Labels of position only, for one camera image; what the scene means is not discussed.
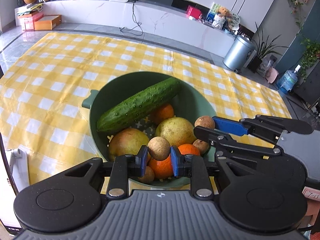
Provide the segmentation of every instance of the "yellow checkered tablecloth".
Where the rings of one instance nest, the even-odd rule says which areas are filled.
[[[6,148],[28,153],[31,184],[97,156],[81,103],[91,89],[135,71],[184,80],[220,117],[291,117],[278,92],[202,60],[120,39],[49,33],[0,79],[0,132]]]

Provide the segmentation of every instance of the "pink box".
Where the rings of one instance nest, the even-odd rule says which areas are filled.
[[[40,20],[43,17],[43,13],[37,13],[33,15],[32,17],[25,18],[24,21],[22,22],[22,30],[34,30],[35,29],[35,22]]]

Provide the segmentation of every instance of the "tangerine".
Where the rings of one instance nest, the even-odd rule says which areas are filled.
[[[193,155],[199,155],[200,156],[200,151],[197,147],[195,147],[192,144],[182,144],[178,147],[179,151],[181,154],[193,154]]]
[[[167,179],[168,177],[173,176],[173,168],[170,155],[164,161],[157,161],[154,158],[151,158],[148,166],[155,173],[156,179]]]
[[[160,106],[150,114],[151,121],[156,125],[172,117],[174,117],[174,111],[172,105],[169,103]]]

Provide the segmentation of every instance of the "white cabinet door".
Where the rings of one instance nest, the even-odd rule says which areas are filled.
[[[239,9],[241,25],[256,32],[255,22],[259,26],[267,14],[273,0],[245,0]]]

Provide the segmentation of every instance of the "teddy bear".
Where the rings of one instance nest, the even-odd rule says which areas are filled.
[[[229,16],[229,10],[226,7],[221,6],[216,15],[214,16],[214,21],[212,22],[212,26],[216,29],[221,30],[224,22],[226,21],[226,17]]]

